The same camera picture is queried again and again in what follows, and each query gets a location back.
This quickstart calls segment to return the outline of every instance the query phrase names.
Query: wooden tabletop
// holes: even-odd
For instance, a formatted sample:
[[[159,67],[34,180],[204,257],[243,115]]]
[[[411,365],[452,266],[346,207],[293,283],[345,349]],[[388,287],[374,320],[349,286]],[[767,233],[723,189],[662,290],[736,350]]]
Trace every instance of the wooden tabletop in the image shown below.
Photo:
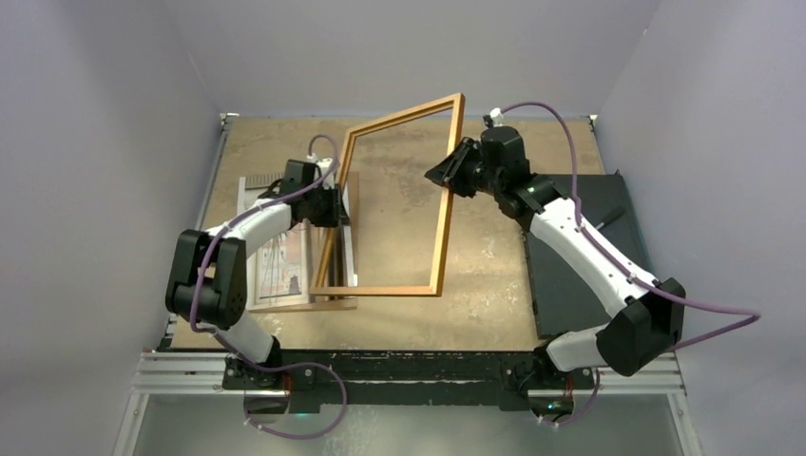
[[[316,133],[341,142],[348,127],[362,122],[235,120],[203,227],[236,215],[239,177],[281,171],[288,159],[304,157]],[[566,138],[557,123],[508,124],[523,136],[532,171],[570,172]],[[356,144],[351,170],[360,176],[359,284],[416,285],[412,281],[427,277],[439,189],[423,173],[444,158],[448,127],[447,118],[425,119],[374,133]],[[587,121],[570,122],[569,127],[580,173],[602,173]],[[479,120],[465,120],[464,136],[478,138],[482,130]],[[327,143],[318,144],[316,152],[320,157],[329,155]],[[354,311],[269,313],[256,318],[285,348],[531,350],[538,337],[530,300],[518,225],[500,213],[490,196],[478,195],[454,199],[442,296],[360,297]],[[180,320],[172,346],[216,348],[217,343],[192,333]]]

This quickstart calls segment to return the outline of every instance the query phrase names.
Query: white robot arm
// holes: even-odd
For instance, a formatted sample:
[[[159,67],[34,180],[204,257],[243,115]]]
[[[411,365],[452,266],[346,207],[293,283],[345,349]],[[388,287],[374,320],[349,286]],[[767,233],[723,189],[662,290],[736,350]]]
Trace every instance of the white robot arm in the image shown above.
[[[318,160],[315,156],[309,157],[308,161],[288,161],[283,179],[276,182],[278,189],[269,189],[251,206],[262,207],[262,210],[234,226],[223,224],[204,232],[183,232],[177,243],[165,296],[168,310],[189,319],[202,255],[210,239],[223,230],[224,235],[214,252],[215,272],[204,279],[197,325],[202,330],[215,333],[251,361],[266,363],[278,341],[264,331],[251,314],[244,311],[246,259],[270,239],[290,230],[304,219],[323,227],[347,222],[332,175],[309,193],[290,200],[283,198],[313,182],[315,175],[322,175],[331,162],[331,159]]]
[[[611,321],[579,332],[566,332],[535,351],[541,374],[550,376],[582,367],[608,366],[632,375],[680,340],[683,307],[634,283],[654,284],[684,296],[674,279],[661,283],[633,264],[585,220],[577,224],[575,205],[546,176],[532,174],[523,139],[514,128],[492,119],[479,141],[465,138],[441,163],[426,173],[437,185],[459,197],[476,192],[492,195],[501,211],[556,251],[599,298]],[[580,231],[625,265],[617,269]]]

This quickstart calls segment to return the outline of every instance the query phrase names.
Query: white wall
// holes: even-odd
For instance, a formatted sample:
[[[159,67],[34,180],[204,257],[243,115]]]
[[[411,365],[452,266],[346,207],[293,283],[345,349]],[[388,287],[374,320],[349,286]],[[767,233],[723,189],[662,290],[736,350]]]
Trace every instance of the white wall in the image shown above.
[[[108,454],[216,110],[158,0],[0,6],[0,453]]]
[[[598,113],[660,0],[166,3],[219,110],[295,117],[456,91],[471,114],[527,99]]]
[[[653,262],[759,323],[680,351],[705,454],[806,453],[806,4],[664,0],[604,105]],[[685,335],[733,321],[691,311]]]

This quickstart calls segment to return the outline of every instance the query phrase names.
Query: empty frame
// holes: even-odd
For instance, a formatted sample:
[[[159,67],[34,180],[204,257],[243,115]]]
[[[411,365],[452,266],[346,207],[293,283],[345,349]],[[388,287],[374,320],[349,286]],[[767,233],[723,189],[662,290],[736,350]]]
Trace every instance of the empty frame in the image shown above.
[[[375,133],[386,128],[407,122],[422,119],[438,112],[452,109],[451,128],[448,137],[448,151],[450,155],[459,143],[462,136],[462,120],[465,110],[465,96],[455,93],[439,100],[434,100],[419,106],[415,106],[389,116],[371,122],[354,126],[347,130],[345,135],[343,151],[341,153],[340,164],[336,181],[341,188],[347,183],[347,176],[350,172],[350,163],[353,160],[353,150],[355,140],[362,136]],[[440,157],[434,157],[434,164],[441,161]],[[336,238],[336,229],[328,229],[325,234],[322,255],[318,265],[315,281],[310,295],[330,295],[330,296],[440,296],[442,295],[443,279],[445,278],[445,260],[448,252],[448,236],[451,228],[451,209],[453,206],[453,193],[448,189],[441,189],[442,195],[439,202],[439,214],[436,224],[435,243],[432,256],[431,279],[428,284],[414,286],[326,286],[325,281],[328,275],[328,264]]]

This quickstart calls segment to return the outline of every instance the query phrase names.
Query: black panel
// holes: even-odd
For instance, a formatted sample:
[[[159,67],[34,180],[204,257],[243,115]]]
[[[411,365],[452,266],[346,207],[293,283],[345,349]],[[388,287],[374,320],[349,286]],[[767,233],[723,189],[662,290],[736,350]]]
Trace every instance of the black panel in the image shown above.
[[[570,194],[569,175],[550,175]],[[614,210],[624,212],[600,232],[642,268],[649,270],[638,222],[621,175],[582,175],[578,179],[583,215],[594,225]],[[610,318],[596,295],[551,248],[525,236],[532,305],[541,336],[579,331],[607,323]]]

